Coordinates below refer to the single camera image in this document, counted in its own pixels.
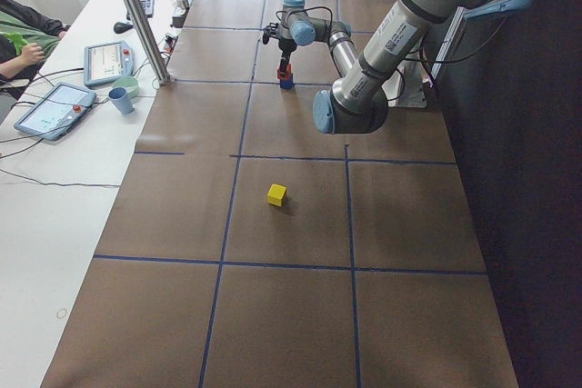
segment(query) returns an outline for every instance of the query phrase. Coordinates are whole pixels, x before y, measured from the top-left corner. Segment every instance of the person's arm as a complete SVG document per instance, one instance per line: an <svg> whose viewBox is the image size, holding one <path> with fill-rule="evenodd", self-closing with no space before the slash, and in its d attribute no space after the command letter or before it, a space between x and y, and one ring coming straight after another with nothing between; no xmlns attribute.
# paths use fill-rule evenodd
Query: person's arm
<svg viewBox="0 0 582 388"><path fill-rule="evenodd" d="M31 43L22 48L22 53L4 63L0 63L0 76L12 79L29 65L35 65L45 59L45 53L40 45Z"/></svg>
<svg viewBox="0 0 582 388"><path fill-rule="evenodd" d="M35 27L45 34L62 38L61 34L65 31L65 27L60 20L48 18L30 6L21 5L14 0L0 0L0 7L3 11L12 17L22 20L27 25Z"/></svg>

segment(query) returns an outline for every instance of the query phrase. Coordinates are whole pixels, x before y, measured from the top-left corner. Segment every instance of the computer mouse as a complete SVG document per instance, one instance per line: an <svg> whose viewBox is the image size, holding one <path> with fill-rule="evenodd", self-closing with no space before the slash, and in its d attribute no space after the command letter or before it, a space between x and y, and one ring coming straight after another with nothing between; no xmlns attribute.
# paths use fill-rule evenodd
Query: computer mouse
<svg viewBox="0 0 582 388"><path fill-rule="evenodd" d="M113 25L113 32L116 34L122 34L125 31L128 31L134 27L131 23L128 22L117 22Z"/></svg>

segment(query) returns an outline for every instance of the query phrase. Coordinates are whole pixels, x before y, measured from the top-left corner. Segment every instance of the white table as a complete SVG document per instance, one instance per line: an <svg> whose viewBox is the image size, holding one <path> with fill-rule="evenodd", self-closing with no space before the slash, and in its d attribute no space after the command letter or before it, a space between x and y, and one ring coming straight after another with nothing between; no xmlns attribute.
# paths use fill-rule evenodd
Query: white table
<svg viewBox="0 0 582 388"><path fill-rule="evenodd" d="M167 32L176 33L170 27L174 5L172 0L156 0L155 8L149 21L160 41ZM123 0L90 0L41 73L83 66L85 46L119 39L130 44L140 66L146 53L136 30L113 32L125 11ZM83 84L81 72L50 79ZM59 141L44 141L1 159L0 169L43 182L121 184L156 95L149 66L138 79L140 93L132 114L121 115L109 102L98 105ZM41 79L28 92L44 95L50 88ZM96 90L97 99L109 90ZM21 100L36 99L24 95ZM0 141L24 136L13 124L27 109L15 108L0 125ZM35 141L0 143L0 153L22 150ZM42 382L116 194L116 188L42 186L0 173L0 386L30 388Z"/></svg>

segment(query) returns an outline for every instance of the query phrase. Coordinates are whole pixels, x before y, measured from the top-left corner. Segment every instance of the blue cup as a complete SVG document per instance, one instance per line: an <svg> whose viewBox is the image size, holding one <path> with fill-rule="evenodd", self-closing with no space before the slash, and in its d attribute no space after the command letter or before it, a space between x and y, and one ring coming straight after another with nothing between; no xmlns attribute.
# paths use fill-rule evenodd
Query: blue cup
<svg viewBox="0 0 582 388"><path fill-rule="evenodd" d="M123 115L130 114L134 111L134 104L125 88L119 86L109 92L109 100L113 102L115 108Z"/></svg>

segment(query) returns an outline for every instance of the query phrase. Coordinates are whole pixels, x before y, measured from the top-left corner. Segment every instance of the robotic arm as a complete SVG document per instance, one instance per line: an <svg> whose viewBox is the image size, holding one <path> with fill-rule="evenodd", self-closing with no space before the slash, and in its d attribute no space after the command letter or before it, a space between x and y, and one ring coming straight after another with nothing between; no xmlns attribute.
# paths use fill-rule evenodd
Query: robotic arm
<svg viewBox="0 0 582 388"><path fill-rule="evenodd" d="M281 86L292 86L289 58L298 45L325 42L342 76L331 90L317 93L314 122L324 134L374 132L386 120L388 105L382 84L432 25L444 23L459 6L466 17L506 15L530 6L532 0L396 0L361 54L350 29L338 21L309 17L305 0L284 0L280 24L265 28L263 42L279 40Z"/></svg>

